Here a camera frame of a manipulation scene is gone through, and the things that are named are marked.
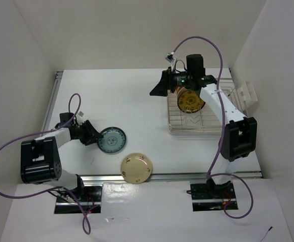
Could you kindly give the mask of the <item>blue floral plate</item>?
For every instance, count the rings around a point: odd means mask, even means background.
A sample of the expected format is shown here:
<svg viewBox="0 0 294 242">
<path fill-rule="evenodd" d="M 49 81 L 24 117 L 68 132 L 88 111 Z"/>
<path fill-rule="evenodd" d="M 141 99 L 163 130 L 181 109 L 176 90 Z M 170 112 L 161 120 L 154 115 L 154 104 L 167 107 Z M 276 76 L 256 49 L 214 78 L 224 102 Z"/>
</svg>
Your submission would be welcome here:
<svg viewBox="0 0 294 242">
<path fill-rule="evenodd" d="M 122 150 L 126 145 L 126 134 L 118 127 L 105 128 L 101 133 L 102 138 L 98 140 L 98 147 L 107 154 L 114 154 Z"/>
</svg>

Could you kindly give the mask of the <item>yellow plate with dark rim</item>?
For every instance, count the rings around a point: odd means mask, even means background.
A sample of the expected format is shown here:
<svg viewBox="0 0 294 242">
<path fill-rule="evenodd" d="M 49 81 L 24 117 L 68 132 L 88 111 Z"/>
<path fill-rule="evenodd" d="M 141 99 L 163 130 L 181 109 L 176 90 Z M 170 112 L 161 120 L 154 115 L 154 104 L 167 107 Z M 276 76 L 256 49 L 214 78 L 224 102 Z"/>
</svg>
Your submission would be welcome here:
<svg viewBox="0 0 294 242">
<path fill-rule="evenodd" d="M 178 108 L 184 113 L 196 113 L 205 106 L 205 102 L 193 90 L 179 87 L 176 95 Z"/>
</svg>

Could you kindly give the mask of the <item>beige plate with flower motifs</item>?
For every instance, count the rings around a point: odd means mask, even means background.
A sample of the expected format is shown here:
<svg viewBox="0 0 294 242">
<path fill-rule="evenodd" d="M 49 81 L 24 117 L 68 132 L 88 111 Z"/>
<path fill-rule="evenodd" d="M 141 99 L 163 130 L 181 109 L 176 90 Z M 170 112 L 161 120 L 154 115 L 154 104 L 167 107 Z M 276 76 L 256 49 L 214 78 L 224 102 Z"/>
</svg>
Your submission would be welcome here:
<svg viewBox="0 0 294 242">
<path fill-rule="evenodd" d="M 151 160 L 142 153 L 128 154 L 121 162 L 120 173 L 131 184 L 140 184 L 147 181 L 152 173 Z"/>
</svg>

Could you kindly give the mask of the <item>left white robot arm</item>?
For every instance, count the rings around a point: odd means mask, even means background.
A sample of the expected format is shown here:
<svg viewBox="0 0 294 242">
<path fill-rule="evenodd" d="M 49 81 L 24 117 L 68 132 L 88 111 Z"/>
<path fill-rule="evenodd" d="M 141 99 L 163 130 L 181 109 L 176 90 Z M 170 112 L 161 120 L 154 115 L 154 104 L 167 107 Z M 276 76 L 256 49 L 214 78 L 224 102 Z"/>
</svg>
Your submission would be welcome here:
<svg viewBox="0 0 294 242">
<path fill-rule="evenodd" d="M 69 197 L 78 202 L 86 195 L 83 180 L 78 174 L 62 169 L 58 150 L 72 140 L 89 146 L 103 136 L 90 121 L 79 123 L 71 112 L 61 113 L 59 118 L 54 132 L 21 143 L 21 179 L 25 184 L 67 188 Z"/>
</svg>

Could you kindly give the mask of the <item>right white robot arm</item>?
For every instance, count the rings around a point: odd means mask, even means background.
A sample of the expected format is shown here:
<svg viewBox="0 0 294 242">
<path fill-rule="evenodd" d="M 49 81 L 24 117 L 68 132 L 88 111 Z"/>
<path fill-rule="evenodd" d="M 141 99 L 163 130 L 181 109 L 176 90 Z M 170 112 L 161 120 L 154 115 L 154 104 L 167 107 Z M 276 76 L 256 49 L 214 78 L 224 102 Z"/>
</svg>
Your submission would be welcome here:
<svg viewBox="0 0 294 242">
<path fill-rule="evenodd" d="M 167 54 L 166 60 L 171 65 L 162 71 L 160 81 L 150 95 L 166 97 L 178 87 L 194 91 L 211 108 L 222 126 L 218 150 L 206 174 L 206 192 L 210 197 L 218 198 L 231 183 L 237 162 L 255 150 L 257 121 L 246 117 L 233 105 L 221 90 L 219 78 L 206 75 L 202 55 L 188 55 L 184 71 L 176 70 L 177 60 L 172 52 Z"/>
</svg>

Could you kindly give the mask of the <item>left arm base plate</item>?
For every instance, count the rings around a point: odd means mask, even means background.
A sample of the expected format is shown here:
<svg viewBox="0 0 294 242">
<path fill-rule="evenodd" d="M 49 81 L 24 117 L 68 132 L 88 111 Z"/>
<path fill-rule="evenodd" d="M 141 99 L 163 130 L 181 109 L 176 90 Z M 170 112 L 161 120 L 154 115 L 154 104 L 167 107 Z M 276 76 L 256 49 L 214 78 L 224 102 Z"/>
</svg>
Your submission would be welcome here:
<svg viewBox="0 0 294 242">
<path fill-rule="evenodd" d="M 81 195 L 75 193 L 77 200 L 86 213 L 101 213 L 102 188 L 102 184 L 85 186 Z M 56 197 L 54 214 L 81 214 L 80 207 L 68 192 L 53 190 L 50 194 Z"/>
</svg>

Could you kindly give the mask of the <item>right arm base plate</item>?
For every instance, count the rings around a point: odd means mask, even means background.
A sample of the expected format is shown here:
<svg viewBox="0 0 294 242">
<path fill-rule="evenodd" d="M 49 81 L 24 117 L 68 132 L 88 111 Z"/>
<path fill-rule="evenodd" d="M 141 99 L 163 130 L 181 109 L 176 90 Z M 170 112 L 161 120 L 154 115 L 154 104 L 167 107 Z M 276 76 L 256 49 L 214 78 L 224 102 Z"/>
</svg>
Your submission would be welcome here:
<svg viewBox="0 0 294 242">
<path fill-rule="evenodd" d="M 216 185 L 213 180 L 206 183 L 191 184 L 186 191 L 191 196 L 192 208 L 197 211 L 238 210 L 234 185 L 229 181 Z"/>
</svg>

